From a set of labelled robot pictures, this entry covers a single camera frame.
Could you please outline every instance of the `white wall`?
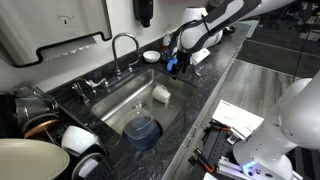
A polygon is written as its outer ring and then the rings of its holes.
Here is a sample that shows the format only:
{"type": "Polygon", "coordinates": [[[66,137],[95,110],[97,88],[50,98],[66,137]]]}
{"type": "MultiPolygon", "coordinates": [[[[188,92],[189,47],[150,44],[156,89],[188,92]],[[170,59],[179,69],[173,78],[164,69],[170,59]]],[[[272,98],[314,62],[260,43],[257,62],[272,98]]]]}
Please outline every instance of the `white wall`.
{"type": "MultiPolygon", "coordinates": [[[[149,28],[143,28],[134,18],[132,0],[107,0],[113,36],[121,32],[135,35],[140,46],[164,35],[165,28],[180,25],[183,11],[188,6],[204,5],[207,0],[154,0],[154,16],[149,28]]],[[[127,38],[117,42],[117,53],[122,56],[135,48],[127,38]]],[[[14,68],[0,61],[0,90],[10,90],[20,83],[29,83],[44,91],[53,89],[107,62],[112,61],[111,40],[91,46],[76,54],[63,56],[27,68],[14,68]]]]}

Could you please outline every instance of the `white mug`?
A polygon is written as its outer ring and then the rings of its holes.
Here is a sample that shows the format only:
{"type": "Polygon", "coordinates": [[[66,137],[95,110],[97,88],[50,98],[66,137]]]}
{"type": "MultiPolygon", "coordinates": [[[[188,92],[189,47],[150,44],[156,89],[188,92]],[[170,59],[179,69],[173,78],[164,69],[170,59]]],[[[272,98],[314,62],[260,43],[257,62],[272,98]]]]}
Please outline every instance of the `white mug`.
{"type": "Polygon", "coordinates": [[[93,144],[98,144],[95,135],[79,127],[69,126],[63,134],[61,147],[78,157],[93,144]]]}
{"type": "Polygon", "coordinates": [[[152,96],[162,103],[167,103],[170,99],[171,94],[168,92],[166,87],[158,85],[152,91],[152,96]]]}

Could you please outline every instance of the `paper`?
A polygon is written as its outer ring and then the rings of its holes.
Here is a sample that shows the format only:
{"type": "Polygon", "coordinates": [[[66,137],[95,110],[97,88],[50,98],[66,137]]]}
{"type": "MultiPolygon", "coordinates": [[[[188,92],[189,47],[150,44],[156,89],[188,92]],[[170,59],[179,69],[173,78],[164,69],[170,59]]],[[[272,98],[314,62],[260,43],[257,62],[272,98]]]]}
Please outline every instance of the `paper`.
{"type": "Polygon", "coordinates": [[[231,131],[248,137],[262,122],[263,118],[221,100],[212,118],[231,127],[231,131]]]}

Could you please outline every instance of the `black granite countertop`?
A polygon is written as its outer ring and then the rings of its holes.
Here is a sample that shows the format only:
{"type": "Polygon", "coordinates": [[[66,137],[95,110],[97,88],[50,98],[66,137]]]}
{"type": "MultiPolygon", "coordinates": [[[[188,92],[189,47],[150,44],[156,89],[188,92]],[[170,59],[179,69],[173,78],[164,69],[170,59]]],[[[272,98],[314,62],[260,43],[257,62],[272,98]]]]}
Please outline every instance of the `black granite countertop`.
{"type": "MultiPolygon", "coordinates": [[[[62,107],[99,136],[105,149],[109,152],[109,161],[113,168],[115,179],[161,179],[208,97],[245,39],[245,35],[249,29],[248,26],[236,24],[235,27],[237,31],[234,35],[223,37],[220,45],[208,48],[211,54],[207,57],[207,60],[212,61],[213,64],[210,74],[199,77],[194,72],[194,68],[190,66],[185,74],[180,73],[178,75],[178,79],[196,86],[196,93],[163,133],[157,144],[149,151],[137,150],[124,140],[122,136],[97,118],[91,112],[91,108],[118,89],[117,83],[129,81],[151,68],[165,72],[164,64],[142,62],[138,67],[134,68],[134,71],[127,79],[123,78],[122,80],[116,80],[114,76],[114,62],[85,74],[83,77],[87,79],[98,81],[102,77],[107,77],[108,81],[111,82],[109,90],[98,89],[96,95],[93,93],[88,94],[88,98],[91,101],[87,105],[78,103],[78,95],[71,89],[73,82],[68,82],[49,93],[55,97],[62,107]]],[[[159,43],[153,43],[144,47],[144,49],[157,49],[157,47],[159,47],[159,43]]],[[[126,64],[131,59],[134,58],[125,56],[120,66],[127,67],[126,64]]]]}

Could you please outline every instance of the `sink basin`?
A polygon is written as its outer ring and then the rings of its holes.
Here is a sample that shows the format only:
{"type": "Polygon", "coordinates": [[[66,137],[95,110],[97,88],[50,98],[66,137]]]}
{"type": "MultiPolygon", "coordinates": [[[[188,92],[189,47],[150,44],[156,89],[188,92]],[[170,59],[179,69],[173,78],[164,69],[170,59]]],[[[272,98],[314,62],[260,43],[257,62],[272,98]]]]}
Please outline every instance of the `sink basin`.
{"type": "Polygon", "coordinates": [[[125,127],[125,115],[142,107],[161,125],[163,132],[169,127],[195,92],[195,87],[160,71],[149,69],[94,105],[92,113],[120,135],[125,127]],[[165,86],[171,93],[166,104],[154,99],[152,91],[157,85],[165,86]]]}

